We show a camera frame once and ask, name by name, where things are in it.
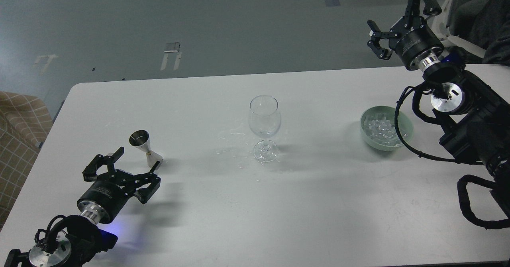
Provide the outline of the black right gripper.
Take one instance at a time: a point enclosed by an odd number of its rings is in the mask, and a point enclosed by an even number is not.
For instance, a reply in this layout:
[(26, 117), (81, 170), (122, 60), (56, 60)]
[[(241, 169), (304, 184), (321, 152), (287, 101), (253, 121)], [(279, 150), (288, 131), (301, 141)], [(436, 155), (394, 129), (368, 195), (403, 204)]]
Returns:
[[(393, 31), (381, 31), (373, 20), (367, 20), (370, 39), (367, 46), (381, 60), (390, 60), (394, 52), (408, 70), (419, 69), (418, 63), (425, 56), (441, 55), (444, 45), (428, 27), (428, 20), (442, 13), (437, 0), (408, 0), (406, 11), (393, 25)], [(393, 41), (393, 48), (383, 48), (381, 40)]]

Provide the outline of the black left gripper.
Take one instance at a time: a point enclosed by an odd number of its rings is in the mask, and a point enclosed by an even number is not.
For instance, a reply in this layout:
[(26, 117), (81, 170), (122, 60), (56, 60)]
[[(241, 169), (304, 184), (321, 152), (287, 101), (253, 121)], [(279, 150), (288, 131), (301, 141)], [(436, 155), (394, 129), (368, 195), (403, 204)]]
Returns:
[[(161, 178), (155, 171), (161, 161), (156, 161), (147, 173), (133, 175), (115, 169), (114, 164), (123, 154), (124, 147), (112, 155), (97, 154), (82, 171), (84, 182), (92, 185), (78, 199), (77, 207), (80, 216), (93, 224), (110, 224), (131, 197), (146, 204), (160, 187)], [(98, 174), (101, 167), (107, 167), (107, 171)]]

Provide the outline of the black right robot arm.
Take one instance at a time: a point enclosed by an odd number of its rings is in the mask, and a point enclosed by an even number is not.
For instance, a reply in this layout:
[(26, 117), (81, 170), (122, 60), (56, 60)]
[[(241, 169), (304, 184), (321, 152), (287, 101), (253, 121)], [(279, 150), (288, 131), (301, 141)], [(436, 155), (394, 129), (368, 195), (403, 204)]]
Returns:
[[(470, 223), (487, 230), (508, 228), (509, 219), (477, 218), (471, 209), (467, 185), (488, 188), (509, 215), (509, 104), (467, 71), (463, 61), (441, 56), (445, 47), (428, 26), (428, 18), (440, 14), (437, 0), (407, 0), (405, 13), (390, 31), (381, 31), (374, 21), (367, 21), (371, 29), (367, 46), (380, 59), (389, 60), (395, 53), (408, 71), (422, 72), (423, 82), (406, 87), (396, 103), (394, 126), (401, 143), (420, 158), (486, 167), (492, 180), (474, 175), (458, 180), (461, 212)], [(403, 138), (399, 111), (411, 93), (413, 113), (424, 122), (441, 126), (444, 135), (439, 144), (452, 155), (451, 159), (419, 151)]]

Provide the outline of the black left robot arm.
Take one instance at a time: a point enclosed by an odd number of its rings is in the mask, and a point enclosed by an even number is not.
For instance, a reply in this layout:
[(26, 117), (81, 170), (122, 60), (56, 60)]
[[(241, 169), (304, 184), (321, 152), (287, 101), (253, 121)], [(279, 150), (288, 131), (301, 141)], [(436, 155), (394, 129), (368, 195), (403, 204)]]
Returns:
[(113, 249), (117, 236), (98, 225), (112, 223), (132, 197), (147, 203), (161, 182), (155, 171), (163, 163), (162, 156), (147, 151), (149, 171), (133, 175), (114, 166), (123, 154), (120, 147), (111, 155), (96, 155), (82, 172), (84, 181), (92, 185), (77, 201), (80, 213), (55, 216), (46, 228), (37, 230), (29, 251), (12, 249), (5, 266), (82, 267), (96, 254)]

